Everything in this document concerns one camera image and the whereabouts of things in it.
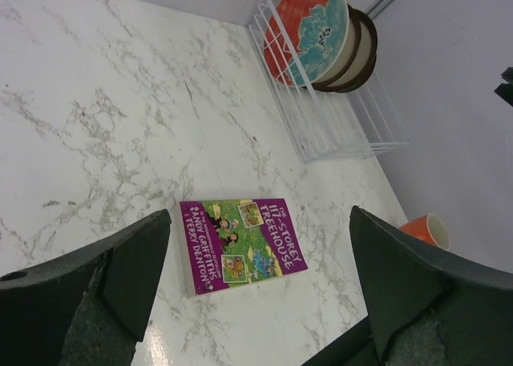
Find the red blue floral plate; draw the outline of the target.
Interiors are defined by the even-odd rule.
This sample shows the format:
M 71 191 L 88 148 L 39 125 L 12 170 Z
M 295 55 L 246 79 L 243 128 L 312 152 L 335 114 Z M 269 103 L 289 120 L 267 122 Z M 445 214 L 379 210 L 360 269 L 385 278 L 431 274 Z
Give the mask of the red blue floral plate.
M 264 58 L 287 86 L 321 79 L 337 61 L 349 33 L 346 0 L 280 0 L 265 32 Z

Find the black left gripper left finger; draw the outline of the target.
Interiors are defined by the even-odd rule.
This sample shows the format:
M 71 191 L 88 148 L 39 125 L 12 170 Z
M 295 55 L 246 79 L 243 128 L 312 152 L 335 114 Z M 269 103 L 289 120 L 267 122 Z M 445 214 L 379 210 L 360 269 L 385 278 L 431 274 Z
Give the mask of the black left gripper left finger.
M 1 278 L 3 365 L 129 365 L 143 341 L 171 217 L 156 211 L 114 235 Z

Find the orange mug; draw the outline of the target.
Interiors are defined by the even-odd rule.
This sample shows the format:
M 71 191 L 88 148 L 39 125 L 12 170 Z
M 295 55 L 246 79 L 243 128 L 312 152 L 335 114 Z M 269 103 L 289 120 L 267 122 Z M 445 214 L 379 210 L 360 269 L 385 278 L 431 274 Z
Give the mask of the orange mug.
M 443 250 L 450 250 L 450 233 L 446 224 L 435 214 L 427 214 L 402 225 L 400 231 Z

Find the cream plate brown rim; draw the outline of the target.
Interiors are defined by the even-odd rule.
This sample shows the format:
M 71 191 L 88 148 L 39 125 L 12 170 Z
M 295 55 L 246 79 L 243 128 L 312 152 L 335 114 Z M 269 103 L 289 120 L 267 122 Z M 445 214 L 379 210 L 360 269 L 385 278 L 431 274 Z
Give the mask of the cream plate brown rim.
M 352 6 L 348 6 L 349 11 L 349 27 L 345 44 L 342 47 L 341 53 L 338 55 L 335 63 L 329 70 L 313 84 L 314 89 L 321 89 L 329 84 L 337 81 L 351 66 L 357 55 L 362 30 L 357 13 Z

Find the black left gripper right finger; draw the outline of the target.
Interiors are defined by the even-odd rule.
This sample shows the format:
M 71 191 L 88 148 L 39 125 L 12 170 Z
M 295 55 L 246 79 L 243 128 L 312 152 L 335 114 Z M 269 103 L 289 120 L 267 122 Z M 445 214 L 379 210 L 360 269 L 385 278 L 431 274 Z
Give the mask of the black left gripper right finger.
M 354 206 L 349 232 L 380 364 L 510 365 L 512 275 Z

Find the purple treehouse book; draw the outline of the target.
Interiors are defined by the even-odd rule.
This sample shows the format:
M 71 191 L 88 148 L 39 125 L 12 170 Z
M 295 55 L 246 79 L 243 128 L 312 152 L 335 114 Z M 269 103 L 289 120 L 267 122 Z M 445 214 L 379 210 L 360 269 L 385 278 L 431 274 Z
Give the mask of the purple treehouse book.
M 176 219 L 189 297 L 308 268 L 284 199 L 181 201 Z

